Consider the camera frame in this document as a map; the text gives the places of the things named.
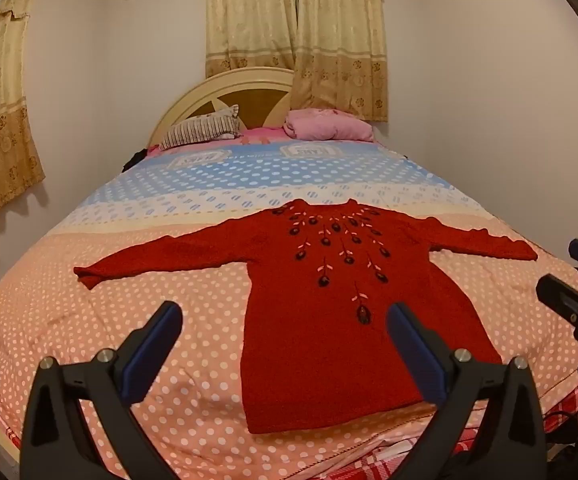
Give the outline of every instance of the pink pillow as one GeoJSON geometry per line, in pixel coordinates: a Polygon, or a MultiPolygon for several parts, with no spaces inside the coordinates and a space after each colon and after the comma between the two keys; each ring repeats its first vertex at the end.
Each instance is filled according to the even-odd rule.
{"type": "Polygon", "coordinates": [[[373,142],[373,128],[351,114],[339,110],[307,108],[291,110],[285,132],[299,140],[364,140],[373,142]]]}

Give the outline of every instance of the polka dot bedsheet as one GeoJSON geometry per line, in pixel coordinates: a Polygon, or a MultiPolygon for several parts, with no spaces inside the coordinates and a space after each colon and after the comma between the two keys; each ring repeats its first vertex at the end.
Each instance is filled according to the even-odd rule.
{"type": "MultiPolygon", "coordinates": [[[[77,282],[88,266],[122,248],[194,232],[281,205],[358,202],[460,229],[486,228],[520,239],[447,182],[377,144],[277,142],[207,145],[149,158],[101,187],[32,247],[0,282],[0,417],[22,434],[39,360],[90,360],[117,348],[163,300],[176,301],[184,328],[146,399],[132,407],[154,446],[181,478],[307,479],[349,468],[375,450],[419,436],[432,407],[417,404],[332,428],[254,435],[242,408],[240,354],[251,282],[244,264],[189,272],[149,272],[102,283],[77,282]]],[[[578,290],[578,273],[532,244],[536,262],[439,251],[434,264],[469,296],[505,362],[530,362],[546,412],[578,388],[571,327],[542,306],[534,288],[555,274],[578,290]]],[[[332,395],[344,384],[333,384],[332,395]]],[[[83,410],[106,465],[126,476],[90,402],[83,410]]],[[[468,428],[476,429],[477,405],[468,428]]]]}

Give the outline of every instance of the red knitted sweater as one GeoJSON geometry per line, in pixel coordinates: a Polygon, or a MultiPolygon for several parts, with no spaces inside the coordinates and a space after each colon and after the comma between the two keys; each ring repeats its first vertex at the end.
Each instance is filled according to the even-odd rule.
{"type": "Polygon", "coordinates": [[[240,364],[251,433],[319,428],[421,400],[385,330],[405,302],[450,348],[500,362],[467,296],[429,251],[535,260],[523,241],[350,200],[282,208],[178,238],[124,249],[76,267],[93,288],[150,270],[246,262],[252,282],[240,364]]]}

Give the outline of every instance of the wooden headboard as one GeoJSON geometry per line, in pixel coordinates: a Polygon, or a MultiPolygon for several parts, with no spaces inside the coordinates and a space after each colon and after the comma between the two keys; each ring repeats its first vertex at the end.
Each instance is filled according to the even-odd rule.
{"type": "Polygon", "coordinates": [[[248,129],[282,126],[289,111],[293,70],[239,68],[210,77],[184,94],[165,113],[147,146],[159,144],[174,124],[190,117],[240,105],[239,118],[248,129]]]}

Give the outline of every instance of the pillow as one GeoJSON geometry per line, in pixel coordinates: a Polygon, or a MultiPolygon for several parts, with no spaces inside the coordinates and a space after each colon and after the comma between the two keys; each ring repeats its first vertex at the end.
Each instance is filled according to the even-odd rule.
{"type": "Polygon", "coordinates": [[[234,105],[211,114],[190,117],[174,124],[160,143],[161,150],[208,140],[240,137],[239,106],[234,105]]]}
{"type": "Polygon", "coordinates": [[[373,142],[371,124],[340,110],[291,110],[283,127],[292,139],[373,142]]]}

